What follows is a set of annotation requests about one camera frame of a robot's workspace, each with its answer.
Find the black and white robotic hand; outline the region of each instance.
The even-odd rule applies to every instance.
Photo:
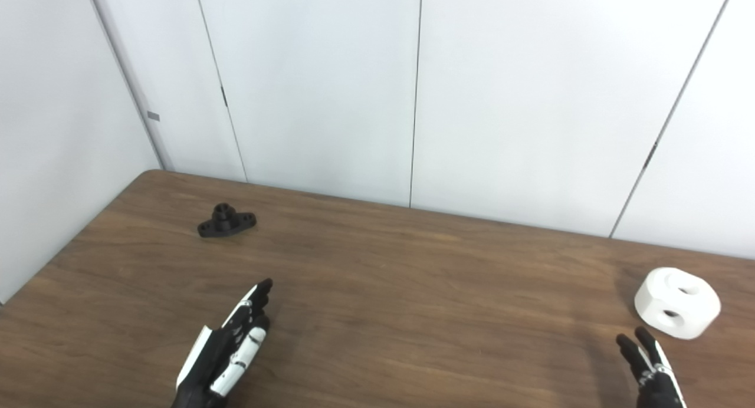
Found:
[[[249,290],[221,328],[205,325],[176,380],[172,408],[222,408],[238,379],[251,365],[270,320],[262,310],[273,287],[265,279]]]
[[[687,408],[661,344],[645,327],[637,327],[634,335],[647,353],[624,334],[616,336],[616,343],[639,384],[637,408]]]

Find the mounting hole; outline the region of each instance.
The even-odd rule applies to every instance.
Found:
[[[665,309],[658,314],[658,321],[669,327],[682,327],[684,325],[684,318],[678,312],[670,311],[669,309]]]

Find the white wall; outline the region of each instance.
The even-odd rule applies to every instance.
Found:
[[[158,167],[91,0],[0,0],[0,301]]]
[[[423,0],[412,207],[608,236],[723,0]]]
[[[407,206],[420,0],[202,0],[248,180]]]
[[[246,180],[198,0],[95,0],[172,171]]]
[[[614,234],[755,258],[755,0],[730,0]]]

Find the robotic hand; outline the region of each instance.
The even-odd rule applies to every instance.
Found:
[[[171,408],[222,408],[259,350],[270,320],[262,310],[273,287],[265,279],[249,290],[222,327],[205,325],[176,380]]]
[[[616,343],[639,383],[637,408],[687,408],[661,344],[645,327],[637,327],[634,335],[647,354],[624,334],[616,336]]]

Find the panel seam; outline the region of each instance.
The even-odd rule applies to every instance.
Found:
[[[420,43],[422,37],[422,0],[417,19],[417,62],[415,64],[415,111],[412,121],[412,164],[409,168],[409,208],[412,209],[412,191],[415,185],[415,139],[417,136],[417,94],[420,85]]]
[[[710,29],[708,30],[705,40],[703,41],[703,44],[700,47],[700,50],[698,51],[698,55],[695,57],[695,61],[692,62],[692,66],[690,67],[690,72],[687,73],[687,77],[685,78],[684,83],[682,83],[682,87],[679,89],[679,94],[677,94],[677,98],[676,100],[674,100],[674,104],[671,105],[671,109],[669,110],[669,113],[666,116],[666,120],[664,121],[663,126],[661,126],[661,131],[658,132],[658,137],[656,137],[655,142],[653,142],[652,148],[650,149],[650,153],[648,154],[647,158],[645,158],[645,163],[642,165],[642,169],[639,171],[639,175],[637,175],[637,179],[634,180],[634,185],[632,186],[632,190],[630,190],[629,195],[626,197],[625,203],[623,203],[623,206],[621,207],[621,211],[619,212],[618,217],[616,218],[616,222],[614,223],[614,226],[611,229],[611,233],[609,234],[609,239],[614,238],[616,229],[618,228],[618,225],[621,222],[623,215],[626,213],[626,208],[628,208],[629,203],[632,201],[632,197],[634,196],[634,193],[636,192],[637,187],[639,186],[639,182],[641,182],[642,177],[644,177],[645,171],[650,165],[650,161],[652,160],[653,155],[655,155],[655,150],[658,148],[658,145],[660,144],[661,139],[663,138],[664,133],[666,132],[666,128],[668,128],[668,124],[671,122],[671,118],[674,117],[674,113],[677,111],[679,102],[682,99],[682,96],[684,96],[684,92],[685,90],[687,90],[687,86],[690,84],[692,75],[695,73],[695,70],[698,68],[700,59],[702,59],[704,51],[707,48],[708,43],[710,42],[710,37],[712,37],[715,31],[715,27],[718,26],[721,16],[723,16],[723,12],[726,10],[726,5],[728,5],[728,1],[729,0],[723,0],[723,4],[721,5],[721,8],[719,9],[718,14],[715,16],[713,23],[710,25]]]
[[[223,78],[221,77],[221,69],[218,67],[218,58],[215,56],[215,47],[212,45],[212,37],[210,37],[210,28],[207,26],[207,18],[205,18],[205,8],[202,6],[202,0],[196,0],[199,4],[199,13],[202,15],[202,23],[205,25],[205,34],[207,34],[207,42],[210,44],[210,53],[212,54],[212,62],[215,64],[215,73],[218,75],[218,83],[221,85],[221,94],[223,94],[224,104],[226,105],[226,112],[228,113],[228,121],[231,125],[231,131],[234,134],[234,142],[237,145],[238,160],[241,162],[241,169],[244,172],[244,179],[246,182],[250,182],[249,175],[246,173],[246,165],[244,164],[244,157],[241,153],[241,147],[238,145],[238,136],[235,133],[234,117],[231,115],[231,110],[228,107],[228,99],[226,97],[225,87],[223,86]]]

